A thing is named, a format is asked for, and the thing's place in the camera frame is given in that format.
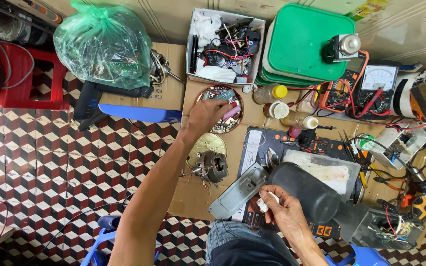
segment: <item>red black and white tile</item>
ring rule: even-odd
[[[32,96],[47,99],[52,70],[37,66]],[[123,208],[112,204],[82,212],[123,202],[177,135],[180,124],[145,123],[139,129],[138,122],[113,116],[78,132],[72,118],[82,85],[67,73],[63,87],[68,111],[0,108],[0,202],[5,203],[0,203],[0,225],[19,229],[0,245],[2,265],[23,265],[44,246],[36,263],[79,264],[97,238],[98,218],[120,215]],[[160,255],[155,264],[204,264],[209,230],[208,221],[167,215],[156,238]],[[351,251],[334,239],[316,242],[335,260]],[[106,254],[112,248],[112,242],[99,247]],[[420,249],[380,252],[392,265],[425,266],[426,238]]]

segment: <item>yellow bottle cap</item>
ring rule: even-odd
[[[277,99],[284,98],[287,95],[287,91],[287,87],[284,85],[275,86],[272,89],[272,95]]]

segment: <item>man's arm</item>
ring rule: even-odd
[[[279,197],[280,203],[277,203],[269,192]],[[259,190],[259,195],[269,207],[269,211],[265,213],[266,222],[277,223],[302,264],[305,266],[328,266],[325,256],[313,239],[299,200],[280,186],[273,184],[263,186]]]
[[[206,100],[190,112],[187,127],[147,174],[129,202],[117,228],[109,265],[153,265],[157,231],[174,195],[181,169],[198,138],[220,120],[231,106]]]

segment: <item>jeans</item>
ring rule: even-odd
[[[253,227],[236,221],[212,221],[212,229],[206,240],[206,263],[211,262],[212,250],[224,243],[235,239],[246,239],[258,243],[263,243],[274,248],[280,255],[286,258],[294,266],[299,266],[297,260],[290,253],[284,241],[272,230],[258,229],[253,231]]]

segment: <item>clear plastic box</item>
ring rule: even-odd
[[[287,150],[282,162],[290,161],[327,184],[346,202],[353,192],[361,166],[354,162],[297,150]]]

